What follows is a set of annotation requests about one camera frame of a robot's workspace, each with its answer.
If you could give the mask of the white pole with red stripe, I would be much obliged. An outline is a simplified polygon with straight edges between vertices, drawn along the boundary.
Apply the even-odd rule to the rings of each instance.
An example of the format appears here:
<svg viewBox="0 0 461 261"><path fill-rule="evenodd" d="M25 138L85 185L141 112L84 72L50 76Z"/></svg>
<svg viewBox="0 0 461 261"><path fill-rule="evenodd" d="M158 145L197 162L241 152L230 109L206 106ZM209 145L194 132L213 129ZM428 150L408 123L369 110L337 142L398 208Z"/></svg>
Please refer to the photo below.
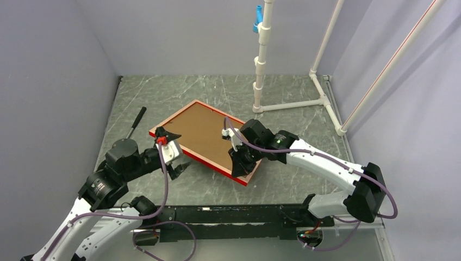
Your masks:
<svg viewBox="0 0 461 261"><path fill-rule="evenodd" d="M344 136L346 134L347 130L350 128L350 126L353 124L355 119L359 116L360 112L367 105L368 101L371 100L374 93L383 84L384 80L388 77L389 73L393 70L393 68L397 65L399 60L406 53L407 49L418 38L419 34L427 26L429 21L439 11L439 9L444 5L444 3L445 3L445 1L443 1L443 0L433 0L433 1L431 1L428 8L421 15L421 17L418 19L417 23L413 26L413 28L409 31L407 36L401 42L401 44L396 49L394 54L391 56L389 61L383 67L383 69L378 74L378 76L373 81L373 83L370 85L367 92L364 94L364 96L358 102L356 107L353 109L353 111L351 112L349 117L344 121L344 123L340 127L337 128L337 134L338 135Z"/></svg>

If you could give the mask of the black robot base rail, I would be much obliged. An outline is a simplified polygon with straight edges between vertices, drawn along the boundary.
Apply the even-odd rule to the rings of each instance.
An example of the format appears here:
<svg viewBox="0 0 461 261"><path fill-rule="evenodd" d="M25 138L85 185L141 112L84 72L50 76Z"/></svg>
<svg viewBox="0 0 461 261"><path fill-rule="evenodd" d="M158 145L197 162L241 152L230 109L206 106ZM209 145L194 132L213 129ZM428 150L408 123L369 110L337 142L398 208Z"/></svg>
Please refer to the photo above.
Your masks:
<svg viewBox="0 0 461 261"><path fill-rule="evenodd" d="M334 220L315 220L301 204L166 206L141 223L158 232L161 243L191 239L278 238L295 240L301 231L333 227Z"/></svg>

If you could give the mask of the white PVC pipe stand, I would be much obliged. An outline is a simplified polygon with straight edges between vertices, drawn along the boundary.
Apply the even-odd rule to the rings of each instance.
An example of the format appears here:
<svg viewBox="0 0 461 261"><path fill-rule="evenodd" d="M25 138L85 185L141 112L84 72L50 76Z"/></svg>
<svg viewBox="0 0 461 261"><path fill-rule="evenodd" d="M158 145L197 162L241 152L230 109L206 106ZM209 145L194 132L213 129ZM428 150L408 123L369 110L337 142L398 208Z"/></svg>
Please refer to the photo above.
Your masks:
<svg viewBox="0 0 461 261"><path fill-rule="evenodd" d="M253 58L255 71L253 100L254 113L293 109L314 105L325 108L334 131L342 125L335 111L332 97L323 84L321 61L327 53L332 34L347 1L295 1L304 11L283 7L280 1L258 1L263 6L263 22L257 34L257 53ZM300 102L269 102L269 75L307 76L315 89L313 98Z"/></svg>

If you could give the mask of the blue pipe fitting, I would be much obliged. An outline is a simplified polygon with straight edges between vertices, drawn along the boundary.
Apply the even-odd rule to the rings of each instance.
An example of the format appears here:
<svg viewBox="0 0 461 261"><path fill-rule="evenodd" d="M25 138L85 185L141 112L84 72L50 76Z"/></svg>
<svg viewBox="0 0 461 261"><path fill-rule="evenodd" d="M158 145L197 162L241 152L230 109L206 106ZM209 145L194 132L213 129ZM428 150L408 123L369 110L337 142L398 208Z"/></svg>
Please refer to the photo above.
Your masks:
<svg viewBox="0 0 461 261"><path fill-rule="evenodd" d="M259 34L260 32L260 24L263 22L263 6L257 5L256 6L256 17L253 23L253 32Z"/></svg>

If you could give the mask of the black handled hammer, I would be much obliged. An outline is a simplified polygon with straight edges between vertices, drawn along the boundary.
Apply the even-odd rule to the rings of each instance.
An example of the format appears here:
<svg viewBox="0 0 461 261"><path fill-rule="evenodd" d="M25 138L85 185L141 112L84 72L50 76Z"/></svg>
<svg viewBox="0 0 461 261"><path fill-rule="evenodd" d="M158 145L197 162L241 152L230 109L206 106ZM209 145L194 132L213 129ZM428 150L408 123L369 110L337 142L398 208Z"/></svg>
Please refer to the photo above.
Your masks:
<svg viewBox="0 0 461 261"><path fill-rule="evenodd" d="M134 133L135 129L137 128L137 126L139 125L140 121L142 120L145 112L146 112L147 108L146 107L142 107L139 111L139 113L137 114L129 132L127 133L127 136L126 136L126 139L129 139L132 134Z"/></svg>

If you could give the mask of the aluminium extrusion frame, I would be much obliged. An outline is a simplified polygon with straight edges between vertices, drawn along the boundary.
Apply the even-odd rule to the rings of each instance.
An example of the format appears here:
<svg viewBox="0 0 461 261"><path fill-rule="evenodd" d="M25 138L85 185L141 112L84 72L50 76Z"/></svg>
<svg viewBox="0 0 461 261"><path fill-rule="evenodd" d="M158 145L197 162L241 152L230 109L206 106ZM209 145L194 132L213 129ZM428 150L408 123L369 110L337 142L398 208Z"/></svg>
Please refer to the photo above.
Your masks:
<svg viewBox="0 0 461 261"><path fill-rule="evenodd" d="M155 127L154 145L140 152L135 140L117 140L96 171L78 192L68 216L34 260L96 260L117 238L159 231L160 241L184 239L233 239L279 237L300 239L318 250L315 237L322 227L332 227L341 215L352 216L355 225L373 223L383 200L390 197L376 164L366 166L343 161L316 149L285 130L270 131L256 119L234 128L235 118L207 107L204 116L180 110ZM327 195L308 195L301 204L167 206L135 197L121 214L111 208L128 192L128 183L162 170L168 183L179 177L187 164L172 162L187 154L207 165L217 162L198 154L198 148L228 150L230 176L254 173L262 159L296 166L339 187Z"/></svg>

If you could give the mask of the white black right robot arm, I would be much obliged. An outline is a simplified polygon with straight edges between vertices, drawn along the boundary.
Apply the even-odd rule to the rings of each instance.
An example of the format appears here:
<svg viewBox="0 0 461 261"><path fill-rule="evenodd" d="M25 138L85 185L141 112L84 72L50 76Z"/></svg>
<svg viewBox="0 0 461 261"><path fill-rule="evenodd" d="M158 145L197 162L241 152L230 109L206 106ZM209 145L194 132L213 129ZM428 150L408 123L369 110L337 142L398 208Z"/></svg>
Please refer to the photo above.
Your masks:
<svg viewBox="0 0 461 261"><path fill-rule="evenodd" d="M234 178L249 175L258 161L267 159L308 170L340 188L339 192L327 195L308 195L299 212L303 224L312 226L320 219L344 214L372 223L378 216L387 188L376 164L361 166L341 160L294 133L286 130L273 133L255 119L237 129L226 117L222 138L232 143L228 154Z"/></svg>

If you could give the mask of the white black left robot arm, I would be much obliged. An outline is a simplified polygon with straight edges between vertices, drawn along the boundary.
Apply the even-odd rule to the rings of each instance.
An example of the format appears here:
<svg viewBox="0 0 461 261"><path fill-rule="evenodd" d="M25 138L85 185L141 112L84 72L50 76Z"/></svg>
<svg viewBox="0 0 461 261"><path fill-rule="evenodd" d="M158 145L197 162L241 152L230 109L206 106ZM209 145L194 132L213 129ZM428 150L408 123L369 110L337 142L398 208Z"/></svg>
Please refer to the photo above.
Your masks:
<svg viewBox="0 0 461 261"><path fill-rule="evenodd" d="M138 227L152 227L165 208L167 188L158 207L138 196L121 214L110 214L109 209L129 191L130 181L156 170L162 170L165 179L174 179L187 167L171 165L183 153L177 142L179 134L158 127L154 135L153 147L143 152L130 134L114 142L80 188L69 214L50 240L22 260L96 260L119 235Z"/></svg>

